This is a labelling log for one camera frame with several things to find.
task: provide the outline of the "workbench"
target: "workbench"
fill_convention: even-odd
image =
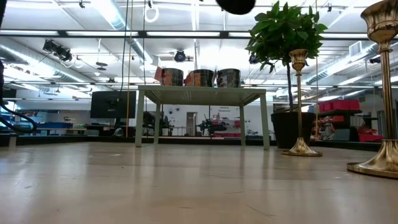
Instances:
[[[136,147],[142,143],[142,117],[145,97],[156,104],[154,144],[159,143],[161,105],[238,106],[244,124],[244,106],[260,98],[264,149],[269,149],[269,130],[265,89],[212,88],[197,86],[138,86]],[[241,145],[246,145],[245,125],[241,125]]]

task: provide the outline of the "ceiling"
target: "ceiling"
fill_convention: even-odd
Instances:
[[[99,2],[108,2],[109,0],[98,0]],[[90,1],[83,1],[85,8],[79,6],[80,1],[73,0],[8,0],[6,13],[3,20],[2,29],[12,30],[114,30],[114,27],[106,20],[104,13]],[[121,12],[121,19],[126,19],[126,9],[128,10],[127,23],[132,30],[227,30],[227,31],[247,31],[256,23],[254,16],[260,12],[268,11],[275,1],[257,0],[256,7],[244,16],[236,16],[221,11],[214,0],[153,0],[152,6],[159,10],[159,17],[154,22],[147,22],[144,17],[144,6],[148,9],[147,1],[116,1],[116,7]],[[315,7],[315,0],[284,0],[280,1],[283,5],[288,2],[290,6],[303,6],[303,12],[308,11],[308,6]],[[378,2],[373,0],[318,0],[317,6],[320,12],[320,23],[329,27],[327,32],[337,33],[366,33],[366,23],[360,18],[360,13],[369,5]],[[331,4],[331,11],[328,12],[328,6]],[[155,9],[147,11],[149,19],[155,16]],[[42,50],[46,39],[52,39],[55,43],[71,49],[71,53],[81,59],[78,65],[66,63],[71,66],[68,71],[72,74],[82,75],[80,80],[84,82],[106,82],[109,78],[115,78],[117,82],[127,82],[130,76],[133,82],[154,82],[154,67],[145,66],[144,73],[142,62],[138,55],[131,51],[134,60],[130,60],[130,46],[126,44],[123,38],[59,38],[59,37],[0,37],[0,44],[4,39],[11,39],[20,45],[21,54],[28,55],[28,50],[38,53],[43,58],[50,58],[57,66],[59,59],[53,55],[47,55]],[[286,84],[286,69],[283,66],[277,66],[276,71],[269,73],[266,68],[259,71],[259,64],[251,65],[248,62],[248,52],[244,49],[247,39],[189,39],[189,38],[157,38],[157,39],[136,39],[137,44],[143,46],[145,52],[159,62],[160,67],[179,68],[185,75],[195,69],[195,60],[197,68],[210,70],[219,70],[222,68],[237,68],[241,71],[241,79],[246,84]],[[350,78],[363,76],[354,83],[360,85],[372,85],[379,81],[379,64],[366,64],[368,55],[363,55],[360,60],[351,63],[346,58],[349,46],[357,43],[357,40],[326,40],[320,49],[318,58],[318,71],[328,71],[325,78],[319,80],[319,85],[339,85]],[[371,42],[363,42],[363,46],[371,45]],[[193,60],[190,62],[177,63],[173,61],[173,55],[176,50],[185,51],[187,56]],[[391,63],[397,60],[398,55],[392,53]],[[334,65],[342,59],[347,59],[345,63]],[[99,71],[96,62],[107,63],[105,71]],[[316,61],[308,60],[308,67],[303,70],[303,84],[316,75]],[[12,77],[6,77],[6,81],[16,80]],[[24,89],[20,86],[10,85],[15,89]],[[118,89],[119,87],[109,86],[108,89]],[[267,87],[269,91],[279,91],[281,97],[284,97],[283,89],[278,87]]]

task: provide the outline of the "black planter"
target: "black planter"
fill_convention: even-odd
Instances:
[[[302,113],[303,137],[307,145],[310,145],[311,130],[314,120],[314,113]],[[299,116],[297,112],[271,114],[271,121],[274,125],[278,148],[291,149],[299,136]]]

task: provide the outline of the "metal canister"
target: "metal canister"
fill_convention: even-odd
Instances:
[[[182,86],[184,72],[177,68],[163,68],[161,85]]]
[[[214,72],[208,69],[197,69],[189,73],[185,86],[213,87]]]
[[[218,88],[239,88],[241,86],[241,71],[234,68],[222,69],[217,72]]]

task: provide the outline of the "gold candle holder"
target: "gold candle holder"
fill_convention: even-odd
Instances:
[[[301,70],[305,66],[305,59],[308,51],[305,49],[293,50],[289,53],[292,58],[292,67],[296,70],[297,77],[297,101],[298,101],[298,138],[296,144],[291,150],[283,151],[282,154],[286,156],[322,156],[322,153],[311,150],[307,143],[305,143],[302,131],[302,116],[301,116]]]
[[[394,129],[392,110],[390,41],[398,34],[398,0],[385,0],[369,6],[361,14],[368,25],[368,37],[379,45],[381,75],[383,82],[386,135],[381,148],[372,159],[362,163],[349,163],[353,172],[398,179],[398,141]]]

